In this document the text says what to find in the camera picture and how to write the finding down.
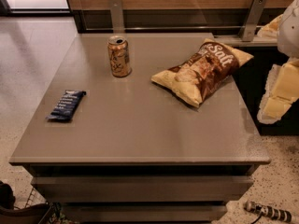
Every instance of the soda can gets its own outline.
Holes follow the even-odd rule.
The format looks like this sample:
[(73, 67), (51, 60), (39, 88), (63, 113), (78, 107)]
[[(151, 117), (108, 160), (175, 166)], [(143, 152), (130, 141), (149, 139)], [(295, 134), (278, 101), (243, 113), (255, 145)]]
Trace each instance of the soda can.
[(131, 73), (129, 47), (124, 37), (113, 35), (108, 40), (108, 54), (114, 77), (126, 77)]

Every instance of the gray tabletop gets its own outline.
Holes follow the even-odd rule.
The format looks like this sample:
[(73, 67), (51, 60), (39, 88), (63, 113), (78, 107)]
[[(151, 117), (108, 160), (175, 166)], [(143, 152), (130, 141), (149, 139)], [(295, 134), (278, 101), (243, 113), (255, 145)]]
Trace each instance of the gray tabletop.
[[(110, 35), (76, 37), (10, 163), (268, 163), (232, 78), (198, 109), (150, 77), (193, 55), (210, 34), (126, 35), (133, 72), (113, 77)], [(64, 90), (85, 90), (69, 123), (48, 122)]]

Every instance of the concrete floor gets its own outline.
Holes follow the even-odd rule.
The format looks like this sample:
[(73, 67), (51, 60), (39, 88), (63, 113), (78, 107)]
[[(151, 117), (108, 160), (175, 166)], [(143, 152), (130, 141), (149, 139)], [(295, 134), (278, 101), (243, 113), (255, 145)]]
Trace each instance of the concrete floor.
[[(73, 39), (73, 18), (0, 18), (0, 180), (7, 182), (23, 208), (31, 176), (9, 157), (33, 116)], [(263, 137), (272, 162), (254, 173), (254, 185), (214, 224), (251, 223), (245, 200), (289, 210), (299, 216), (299, 137)], [(36, 192), (29, 204), (42, 203)], [(258, 223), (281, 223), (263, 217)]]

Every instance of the table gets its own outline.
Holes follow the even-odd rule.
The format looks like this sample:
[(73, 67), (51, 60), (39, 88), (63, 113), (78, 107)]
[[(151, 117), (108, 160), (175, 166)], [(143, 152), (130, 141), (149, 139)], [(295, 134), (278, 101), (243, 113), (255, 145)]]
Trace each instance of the table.
[[(218, 219), (270, 162), (232, 78), (200, 108), (150, 77), (211, 34), (127, 34), (133, 72), (111, 75), (107, 39), (79, 35), (10, 158), (80, 222)], [(64, 90), (85, 90), (69, 123), (48, 122)]]

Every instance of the drawer front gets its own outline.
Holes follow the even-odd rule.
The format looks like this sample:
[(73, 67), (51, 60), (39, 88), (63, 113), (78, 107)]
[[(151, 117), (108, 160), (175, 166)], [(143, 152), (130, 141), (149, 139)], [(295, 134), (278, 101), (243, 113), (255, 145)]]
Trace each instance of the drawer front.
[(59, 203), (201, 202), (239, 199), (248, 176), (35, 177), (33, 186)]
[(63, 206), (64, 214), (78, 222), (196, 222), (216, 220), (226, 213), (225, 206), (135, 205), (135, 206)]

